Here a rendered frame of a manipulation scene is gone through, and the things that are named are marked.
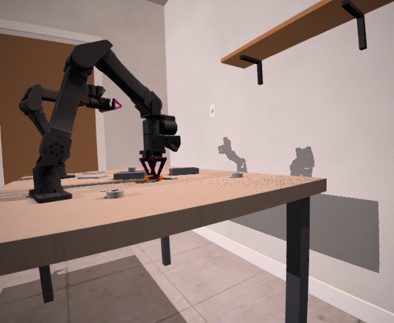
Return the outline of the white round plate with orange rim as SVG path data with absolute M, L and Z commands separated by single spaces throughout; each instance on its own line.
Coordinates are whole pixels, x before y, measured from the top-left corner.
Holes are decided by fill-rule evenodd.
M 160 175 L 160 177 L 159 177 L 158 179 L 161 179 L 161 178 L 162 178 L 162 175 Z M 145 179 L 145 180 L 157 180 L 157 179 L 155 179 L 155 178 L 153 177 L 153 175 L 144 176 L 144 179 Z

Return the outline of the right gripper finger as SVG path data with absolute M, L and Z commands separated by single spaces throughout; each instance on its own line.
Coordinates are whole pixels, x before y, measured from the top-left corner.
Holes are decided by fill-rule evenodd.
M 144 168 L 146 174 L 147 174 L 148 176 L 149 176 L 149 175 L 153 175 L 152 172 L 149 173 L 149 171 L 148 171 L 148 169 L 147 169 L 147 166 L 146 166 L 146 164 L 145 164 L 145 162 L 147 161 L 147 160 L 146 160 L 146 157 L 139 158 L 139 160 L 140 160 L 140 162 L 141 162 L 141 164 L 142 164 L 142 166 L 143 166 L 143 168 Z M 156 161 L 153 162 L 153 166 L 154 166 L 154 169 L 155 169 L 155 167 L 156 167 Z
M 146 158 L 146 160 L 147 160 L 147 162 L 149 164 L 149 167 L 150 167 L 150 169 L 152 171 L 152 174 L 153 174 L 154 178 L 158 179 L 160 177 L 162 168 L 164 167 L 164 164 L 165 164 L 165 162 L 167 160 L 167 157 L 151 157 L 151 158 Z M 154 169 L 154 166 L 153 166 L 153 162 L 161 162 L 157 174 L 155 172 L 155 169 Z

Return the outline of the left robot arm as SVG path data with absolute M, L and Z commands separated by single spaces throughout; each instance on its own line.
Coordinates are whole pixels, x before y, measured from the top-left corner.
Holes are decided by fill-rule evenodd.
M 102 86 L 86 84 L 81 95 L 79 106 L 86 105 L 88 108 L 97 108 L 98 100 L 99 103 L 107 104 L 107 98 L 102 98 L 105 91 L 106 90 Z M 41 85 L 36 84 L 26 90 L 26 93 L 19 104 L 20 110 L 29 117 L 42 136 L 46 133 L 46 129 L 49 124 L 49 121 L 42 110 L 42 101 L 56 102 L 58 93 L 59 91 L 46 89 L 41 87 Z M 75 175 L 66 176 L 67 173 L 65 173 L 65 162 L 66 159 L 69 159 L 70 155 L 71 152 L 69 152 L 69 155 L 63 161 L 58 162 L 58 166 L 60 166 L 61 179 L 75 178 Z

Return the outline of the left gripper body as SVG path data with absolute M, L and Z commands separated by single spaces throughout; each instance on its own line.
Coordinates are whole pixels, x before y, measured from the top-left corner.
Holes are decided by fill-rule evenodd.
M 110 99 L 107 99 L 107 104 L 99 103 L 99 100 L 98 100 L 98 107 L 96 109 L 99 109 L 99 112 L 104 111 L 104 110 L 105 111 L 114 110 L 114 102 L 112 102 L 112 106 L 110 106 Z

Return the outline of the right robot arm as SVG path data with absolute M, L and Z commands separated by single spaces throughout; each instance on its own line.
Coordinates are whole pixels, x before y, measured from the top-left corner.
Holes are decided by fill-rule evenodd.
M 112 47 L 108 40 L 79 44 L 65 61 L 62 84 L 46 133 L 40 143 L 40 157 L 36 162 L 37 166 L 32 168 L 34 193 L 29 190 L 29 194 L 38 203 L 72 199 L 72 194 L 64 191 L 61 186 L 58 162 L 69 155 L 75 115 L 94 66 L 128 95 L 140 111 L 141 118 L 145 118 L 143 135 L 160 134 L 154 135 L 155 149 L 166 147 L 177 152 L 180 147 L 180 136 L 165 136 L 176 134 L 178 127 L 175 117 L 161 114 L 161 99 L 136 79 L 120 62 L 111 50 Z

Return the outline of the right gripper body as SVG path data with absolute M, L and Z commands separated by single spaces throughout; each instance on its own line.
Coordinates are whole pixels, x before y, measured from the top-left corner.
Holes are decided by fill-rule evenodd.
M 154 135 L 160 135 L 160 134 L 152 134 L 152 135 L 144 135 L 143 136 L 144 151 L 139 151 L 139 154 L 142 154 L 142 157 L 146 157 L 146 158 L 162 157 L 162 154 L 166 153 L 165 149 L 154 150 L 155 149 Z M 145 150 L 154 150 L 154 151 L 145 151 Z M 153 152 L 154 152 L 154 154 L 153 154 Z

